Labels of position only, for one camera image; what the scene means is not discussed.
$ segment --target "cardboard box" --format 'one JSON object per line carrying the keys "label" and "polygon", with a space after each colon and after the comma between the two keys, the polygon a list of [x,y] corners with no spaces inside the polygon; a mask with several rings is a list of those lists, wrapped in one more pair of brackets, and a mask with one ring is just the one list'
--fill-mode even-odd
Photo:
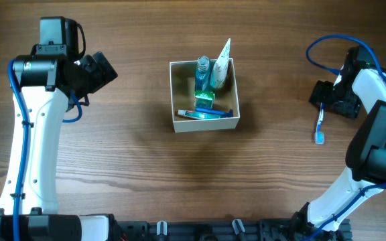
{"label": "cardboard box", "polygon": [[[211,67],[216,60],[211,60]],[[178,110],[194,110],[194,74],[197,61],[170,62],[172,122],[176,133],[186,131],[209,131],[233,129],[241,117],[239,112],[238,90],[236,87],[235,66],[229,59],[226,83],[214,91],[213,109],[228,112],[233,109],[233,117],[211,120],[194,120],[178,116]]]}

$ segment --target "wood grain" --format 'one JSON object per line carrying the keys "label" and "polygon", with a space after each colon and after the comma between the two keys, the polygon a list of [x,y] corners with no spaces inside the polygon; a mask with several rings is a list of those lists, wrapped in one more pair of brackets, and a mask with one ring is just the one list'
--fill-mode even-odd
{"label": "wood grain", "polygon": [[[354,35],[386,67],[386,1],[0,1],[0,193],[13,135],[7,63],[29,53],[40,17],[49,15],[81,23],[86,52],[103,51],[119,73],[90,96],[81,121],[62,125],[61,214],[150,222],[288,218],[340,175],[366,115],[326,114],[326,144],[313,144],[318,113],[308,97],[317,80],[334,76],[306,61],[308,44],[330,33]],[[175,134],[169,62],[215,58],[229,37],[238,127]],[[328,41],[312,55],[339,67],[351,46]],[[386,240],[386,192],[350,218],[355,240]]]}

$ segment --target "wooden table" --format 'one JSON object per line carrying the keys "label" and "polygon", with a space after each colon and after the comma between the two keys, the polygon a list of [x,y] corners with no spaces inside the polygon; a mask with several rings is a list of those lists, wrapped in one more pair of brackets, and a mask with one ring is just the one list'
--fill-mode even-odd
{"label": "wooden table", "polygon": [[[0,194],[14,123],[7,63],[39,42],[40,17],[77,20],[86,52],[103,51],[119,73],[90,95],[81,121],[62,125],[61,214],[149,222],[289,218],[340,175],[366,116],[326,113],[326,144],[313,143],[318,112],[308,97],[317,80],[335,77],[308,63],[305,49],[317,37],[345,33],[368,42],[386,67],[386,1],[8,2],[0,0]],[[216,58],[230,37],[237,128],[175,134],[169,62]],[[340,67],[351,46],[327,41],[312,55]],[[386,240],[386,191],[349,218],[356,241]]]}

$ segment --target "white box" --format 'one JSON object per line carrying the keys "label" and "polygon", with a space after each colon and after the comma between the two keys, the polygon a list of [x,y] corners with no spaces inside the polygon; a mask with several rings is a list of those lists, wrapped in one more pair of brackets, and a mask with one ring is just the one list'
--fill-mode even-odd
{"label": "white box", "polygon": [[[216,60],[211,60],[211,67]],[[229,59],[226,83],[220,90],[214,91],[215,110],[228,112],[233,109],[233,117],[211,120],[192,120],[178,116],[178,110],[194,110],[194,74],[197,61],[170,62],[172,122],[176,133],[186,131],[209,131],[234,129],[241,117],[239,112],[238,90],[236,87],[235,66]]]}

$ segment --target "transparent bottle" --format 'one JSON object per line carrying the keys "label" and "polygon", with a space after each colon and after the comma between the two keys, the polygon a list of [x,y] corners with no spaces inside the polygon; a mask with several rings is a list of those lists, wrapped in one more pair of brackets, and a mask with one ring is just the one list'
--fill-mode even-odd
{"label": "transparent bottle", "polygon": [[211,73],[210,61],[208,57],[202,56],[198,58],[198,65],[196,67],[195,90],[207,91],[209,89],[209,76]]}

